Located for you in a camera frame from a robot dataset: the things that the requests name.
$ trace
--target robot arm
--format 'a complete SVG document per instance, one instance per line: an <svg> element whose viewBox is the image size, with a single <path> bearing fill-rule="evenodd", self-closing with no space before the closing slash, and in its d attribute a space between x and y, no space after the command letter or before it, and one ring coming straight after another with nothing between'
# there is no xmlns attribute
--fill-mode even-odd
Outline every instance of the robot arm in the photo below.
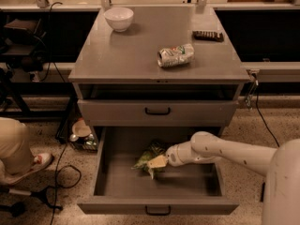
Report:
<svg viewBox="0 0 300 225"><path fill-rule="evenodd" d="M189 142L170 147L165 157L148 162L150 168L167 163L211 163L223 157L266 176L262 225L298 225L300 221L300 139L279 149L224 141L207 133L195 133Z"/></svg>

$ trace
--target drawer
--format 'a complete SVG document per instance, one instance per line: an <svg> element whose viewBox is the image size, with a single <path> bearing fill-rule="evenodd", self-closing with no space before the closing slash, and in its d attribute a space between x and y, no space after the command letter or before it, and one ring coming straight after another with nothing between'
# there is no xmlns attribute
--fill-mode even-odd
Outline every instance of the drawer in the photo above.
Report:
<svg viewBox="0 0 300 225"><path fill-rule="evenodd" d="M224 127L231 122L236 101L79 100L90 126Z"/></svg>
<svg viewBox="0 0 300 225"><path fill-rule="evenodd" d="M131 169L152 140L186 142L194 128L105 127L101 132L91 195L78 203L84 213L226 215L238 206L225 197L215 163L167 166L154 180Z"/></svg>

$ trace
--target tin can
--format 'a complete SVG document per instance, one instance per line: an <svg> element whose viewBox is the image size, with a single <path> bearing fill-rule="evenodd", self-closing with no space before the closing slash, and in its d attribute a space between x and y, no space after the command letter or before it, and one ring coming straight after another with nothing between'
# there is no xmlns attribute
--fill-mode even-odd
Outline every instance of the tin can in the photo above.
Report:
<svg viewBox="0 0 300 225"><path fill-rule="evenodd" d="M193 58L194 48L191 44L185 44L174 48L164 48L157 53L158 65L162 68L187 64Z"/></svg>

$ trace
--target shoe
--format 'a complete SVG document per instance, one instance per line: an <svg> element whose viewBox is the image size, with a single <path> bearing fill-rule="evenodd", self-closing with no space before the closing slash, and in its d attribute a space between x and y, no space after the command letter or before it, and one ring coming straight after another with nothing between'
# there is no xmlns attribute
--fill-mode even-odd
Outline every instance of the shoe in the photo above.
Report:
<svg viewBox="0 0 300 225"><path fill-rule="evenodd" d="M25 173L25 174L15 174L10 175L6 172L5 178L2 183L5 185L15 185L19 182L21 182L25 177L29 176L32 173L36 173L38 171L41 171L45 168L47 168L53 161L53 155L50 153L43 153L38 154L34 158L34 163L31 167L31 169Z"/></svg>

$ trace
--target drawer handle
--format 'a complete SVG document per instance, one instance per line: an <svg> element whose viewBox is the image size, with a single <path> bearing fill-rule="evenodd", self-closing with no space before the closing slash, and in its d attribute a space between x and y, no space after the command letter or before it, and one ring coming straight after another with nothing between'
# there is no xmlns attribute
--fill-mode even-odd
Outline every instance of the drawer handle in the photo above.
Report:
<svg viewBox="0 0 300 225"><path fill-rule="evenodd" d="M148 211L147 206L144 207L144 210L146 212L146 215L149 215L149 216L168 216L171 213L171 207L170 206L168 206L168 211L166 213L150 213Z"/></svg>
<svg viewBox="0 0 300 225"><path fill-rule="evenodd" d="M168 108L168 110L166 112L159 112L159 111L151 111L148 108L144 108L144 112L147 115L168 115L171 112L171 108Z"/></svg>

